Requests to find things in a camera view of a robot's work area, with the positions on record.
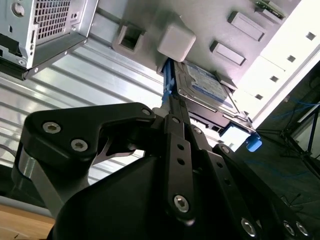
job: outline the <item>silver metal plate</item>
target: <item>silver metal plate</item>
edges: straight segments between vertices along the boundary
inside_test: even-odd
[[[98,0],[0,0],[0,34],[11,41],[0,43],[0,58],[33,68],[42,45],[74,32],[88,37],[97,5]],[[69,45],[68,38],[62,43]],[[52,51],[46,50],[47,59],[60,53],[47,52]]]
[[[229,89],[220,84],[215,75],[187,61],[174,62],[174,69],[181,96],[213,112],[221,112],[230,121],[254,131],[246,114],[237,108]]]
[[[288,18],[300,0],[274,0]],[[239,12],[265,29],[261,41],[257,41],[228,22],[232,12]],[[142,48],[129,55],[113,46],[125,56],[153,70],[162,67],[166,60],[157,51],[157,45],[172,14],[181,18],[183,23],[196,35],[195,43],[186,60],[209,71],[233,79],[237,83],[249,69],[261,51],[275,35],[281,24],[270,22],[258,12],[254,0],[130,0],[127,3],[123,20],[145,30]],[[210,51],[214,41],[238,53],[246,59],[235,65]]]

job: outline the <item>blue cable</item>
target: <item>blue cable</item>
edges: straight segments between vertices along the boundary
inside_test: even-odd
[[[259,161],[254,161],[254,160],[248,160],[248,161],[244,161],[246,164],[255,164],[255,165],[260,165],[262,167],[265,167],[267,169],[269,169],[274,175],[278,176],[278,177],[281,177],[281,178],[287,178],[287,179],[294,179],[294,178],[297,178],[297,177],[300,177],[300,176],[303,176],[305,174],[309,174],[310,172],[309,171],[305,171],[305,172],[301,172],[301,173],[298,173],[298,174],[295,174],[295,175],[283,175],[281,172],[279,172],[277,169],[269,166],[268,164],[266,163],[263,163],[263,162],[259,162]]]
[[[307,103],[307,102],[303,102],[303,101],[300,101],[294,97],[291,97],[290,98],[293,102],[297,103],[297,104],[303,104],[303,105],[308,105],[308,106],[319,106],[320,103]]]
[[[304,107],[298,108],[297,110],[294,110],[294,111],[289,111],[289,112],[286,112],[286,113],[278,115],[278,116],[272,116],[271,118],[272,119],[280,119],[280,118],[282,118],[284,116],[287,116],[287,115],[290,115],[292,113],[296,113],[296,112],[299,112],[299,111],[302,111],[304,109],[311,108],[311,107],[313,107],[313,105],[304,106]]]

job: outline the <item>aluminum panel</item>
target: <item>aluminum panel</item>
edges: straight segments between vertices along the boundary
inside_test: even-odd
[[[96,13],[93,18],[90,35],[111,43],[118,31],[118,28],[118,24]]]
[[[128,0],[100,0],[98,8],[115,16],[118,19],[122,19]]]
[[[115,16],[121,17],[120,8]],[[34,111],[128,102],[159,107],[163,77],[109,47],[118,27],[96,13],[88,43],[73,54],[26,81],[0,73],[0,144],[16,151],[25,118]],[[88,180],[93,184],[142,156],[136,151],[96,164]],[[0,149],[0,164],[12,167],[13,162]]]

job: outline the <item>vent slot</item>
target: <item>vent slot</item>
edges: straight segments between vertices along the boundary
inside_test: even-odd
[[[71,0],[36,0],[34,23],[39,24],[36,43],[44,43],[65,33]]]

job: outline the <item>black metal bracket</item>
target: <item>black metal bracket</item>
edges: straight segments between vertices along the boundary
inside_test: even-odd
[[[27,117],[14,171],[56,218],[48,239],[312,239],[230,148],[211,148],[183,100],[169,103],[164,118],[140,103]],[[135,150],[144,157],[88,185],[92,164]]]

